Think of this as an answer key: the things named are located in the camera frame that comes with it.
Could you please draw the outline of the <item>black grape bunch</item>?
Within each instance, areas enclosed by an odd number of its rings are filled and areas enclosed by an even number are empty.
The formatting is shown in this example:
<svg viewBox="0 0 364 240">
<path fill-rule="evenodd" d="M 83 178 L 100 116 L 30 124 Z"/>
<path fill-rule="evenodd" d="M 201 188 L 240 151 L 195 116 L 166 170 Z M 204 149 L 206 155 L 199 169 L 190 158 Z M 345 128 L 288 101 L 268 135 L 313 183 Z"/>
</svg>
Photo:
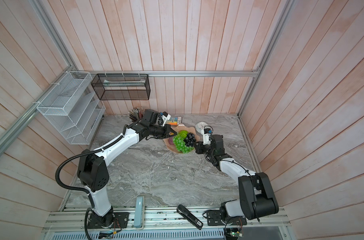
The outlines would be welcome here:
<svg viewBox="0 0 364 240">
<path fill-rule="evenodd" d="M 185 145 L 187 147 L 194 147 L 195 142 L 196 142 L 195 135 L 193 133 L 188 133 L 184 139 Z"/>
</svg>

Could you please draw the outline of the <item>green grape bunch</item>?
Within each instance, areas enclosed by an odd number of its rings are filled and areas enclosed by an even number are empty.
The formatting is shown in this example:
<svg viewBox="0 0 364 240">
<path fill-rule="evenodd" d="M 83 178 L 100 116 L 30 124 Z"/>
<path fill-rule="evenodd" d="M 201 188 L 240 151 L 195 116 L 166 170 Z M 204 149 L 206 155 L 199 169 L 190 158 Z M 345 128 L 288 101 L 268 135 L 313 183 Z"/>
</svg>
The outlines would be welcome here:
<svg viewBox="0 0 364 240">
<path fill-rule="evenodd" d="M 180 135 L 178 134 L 173 138 L 173 143 L 177 148 L 178 152 L 181 152 L 183 154 L 189 153 L 194 150 L 194 147 L 189 147 L 185 143 L 185 139 L 187 138 L 187 134 Z"/>
</svg>

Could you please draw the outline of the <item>green bumpy fake fruit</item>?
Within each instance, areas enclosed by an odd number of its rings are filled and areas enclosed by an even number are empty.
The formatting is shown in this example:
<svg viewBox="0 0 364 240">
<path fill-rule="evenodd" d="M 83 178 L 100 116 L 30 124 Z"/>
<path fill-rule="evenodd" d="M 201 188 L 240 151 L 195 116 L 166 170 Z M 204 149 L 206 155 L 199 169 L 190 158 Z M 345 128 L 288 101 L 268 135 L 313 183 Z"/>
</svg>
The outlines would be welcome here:
<svg viewBox="0 0 364 240">
<path fill-rule="evenodd" d="M 178 136 L 181 137 L 183 140 L 187 137 L 187 135 L 188 135 L 188 131 L 186 131 L 186 130 L 181 130 L 178 133 Z"/>
</svg>

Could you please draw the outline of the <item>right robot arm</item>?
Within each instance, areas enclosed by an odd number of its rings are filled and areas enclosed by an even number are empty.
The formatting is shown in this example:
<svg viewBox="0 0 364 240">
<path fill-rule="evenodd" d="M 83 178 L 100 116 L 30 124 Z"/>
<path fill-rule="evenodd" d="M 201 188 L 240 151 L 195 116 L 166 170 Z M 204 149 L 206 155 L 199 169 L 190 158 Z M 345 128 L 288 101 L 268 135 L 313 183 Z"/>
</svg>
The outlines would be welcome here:
<svg viewBox="0 0 364 240">
<path fill-rule="evenodd" d="M 253 220 L 279 212 L 279 204 L 268 175 L 249 170 L 227 154 L 222 135 L 209 136 L 203 142 L 193 145 L 197 154 L 203 154 L 208 162 L 238 185 L 239 199 L 221 204 L 223 221 L 237 217 Z"/>
</svg>

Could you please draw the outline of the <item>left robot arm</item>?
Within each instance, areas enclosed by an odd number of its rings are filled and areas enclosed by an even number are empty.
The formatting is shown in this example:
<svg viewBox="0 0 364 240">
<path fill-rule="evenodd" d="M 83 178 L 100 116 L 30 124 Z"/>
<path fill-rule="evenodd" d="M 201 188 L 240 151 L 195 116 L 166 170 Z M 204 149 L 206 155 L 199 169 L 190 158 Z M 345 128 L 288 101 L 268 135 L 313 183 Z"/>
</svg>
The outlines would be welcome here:
<svg viewBox="0 0 364 240">
<path fill-rule="evenodd" d="M 163 140 L 176 136 L 177 132 L 167 123 L 170 119 L 171 115 L 167 112 L 147 109 L 141 119 L 124 126 L 122 133 L 107 144 L 82 152 L 77 177 L 85 186 L 94 214 L 105 217 L 112 211 L 106 187 L 110 179 L 108 166 L 143 139 Z"/>
</svg>

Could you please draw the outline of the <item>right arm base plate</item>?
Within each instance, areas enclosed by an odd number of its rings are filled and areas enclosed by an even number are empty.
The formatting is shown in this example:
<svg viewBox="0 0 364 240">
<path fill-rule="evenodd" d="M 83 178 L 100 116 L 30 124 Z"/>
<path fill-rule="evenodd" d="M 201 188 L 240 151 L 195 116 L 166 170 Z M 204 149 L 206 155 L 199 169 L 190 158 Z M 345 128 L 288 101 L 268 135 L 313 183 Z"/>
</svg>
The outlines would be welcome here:
<svg viewBox="0 0 364 240">
<path fill-rule="evenodd" d="M 209 226 L 238 226 L 247 225 L 245 217 L 223 217 L 220 210 L 206 210 L 202 216 L 207 220 Z"/>
</svg>

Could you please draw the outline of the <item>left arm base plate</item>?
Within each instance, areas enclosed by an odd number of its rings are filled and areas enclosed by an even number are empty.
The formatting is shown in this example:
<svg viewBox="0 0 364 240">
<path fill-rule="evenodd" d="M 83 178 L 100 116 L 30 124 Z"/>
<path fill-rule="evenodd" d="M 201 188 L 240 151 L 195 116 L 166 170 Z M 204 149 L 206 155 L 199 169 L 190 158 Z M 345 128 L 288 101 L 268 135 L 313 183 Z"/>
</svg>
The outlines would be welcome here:
<svg viewBox="0 0 364 240">
<path fill-rule="evenodd" d="M 87 229 L 125 229 L 129 221 L 129 212 L 107 213 L 101 217 L 92 212 L 89 215 Z"/>
</svg>

